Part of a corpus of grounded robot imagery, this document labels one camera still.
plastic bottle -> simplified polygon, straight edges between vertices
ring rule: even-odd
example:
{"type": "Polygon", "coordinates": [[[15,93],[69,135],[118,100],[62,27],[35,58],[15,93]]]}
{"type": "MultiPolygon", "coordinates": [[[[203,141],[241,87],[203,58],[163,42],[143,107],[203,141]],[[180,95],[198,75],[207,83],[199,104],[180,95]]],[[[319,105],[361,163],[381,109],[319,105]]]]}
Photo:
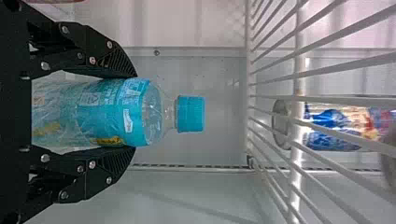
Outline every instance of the plastic bottle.
{"type": "Polygon", "coordinates": [[[203,97],[172,99],[143,78],[38,82],[32,105],[33,143],[42,147],[143,147],[171,129],[205,128],[203,97]]]}

bottle label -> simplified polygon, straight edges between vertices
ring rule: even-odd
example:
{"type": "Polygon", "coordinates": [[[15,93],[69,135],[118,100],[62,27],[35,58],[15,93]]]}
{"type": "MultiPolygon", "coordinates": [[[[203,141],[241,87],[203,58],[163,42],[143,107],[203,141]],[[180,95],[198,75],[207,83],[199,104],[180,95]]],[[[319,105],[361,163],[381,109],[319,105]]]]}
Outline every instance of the bottle label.
{"type": "Polygon", "coordinates": [[[91,84],[81,95],[78,125],[100,146],[146,146],[143,96],[149,80],[108,79],[91,84]]]}

